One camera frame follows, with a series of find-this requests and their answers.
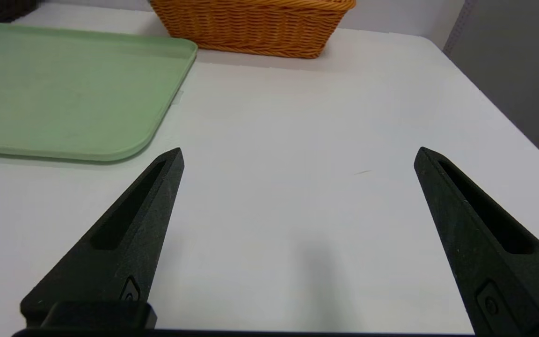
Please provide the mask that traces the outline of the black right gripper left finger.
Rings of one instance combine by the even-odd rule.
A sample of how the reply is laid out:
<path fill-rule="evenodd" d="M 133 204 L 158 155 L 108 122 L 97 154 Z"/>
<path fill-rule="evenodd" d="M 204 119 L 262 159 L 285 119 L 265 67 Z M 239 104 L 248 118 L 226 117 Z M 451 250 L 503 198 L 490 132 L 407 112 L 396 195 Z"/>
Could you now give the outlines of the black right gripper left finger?
<path fill-rule="evenodd" d="M 180 186 L 180 148 L 155 158 L 21 301 L 28 330 L 141 330 Z"/>

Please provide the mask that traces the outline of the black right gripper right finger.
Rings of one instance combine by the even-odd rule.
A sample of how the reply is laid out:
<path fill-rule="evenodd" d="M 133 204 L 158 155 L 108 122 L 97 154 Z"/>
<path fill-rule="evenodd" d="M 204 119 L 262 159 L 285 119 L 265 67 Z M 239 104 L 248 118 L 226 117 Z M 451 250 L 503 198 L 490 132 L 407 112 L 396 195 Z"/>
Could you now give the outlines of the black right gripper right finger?
<path fill-rule="evenodd" d="M 414 169 L 475 334 L 539 336 L 539 239 L 438 152 Z"/>

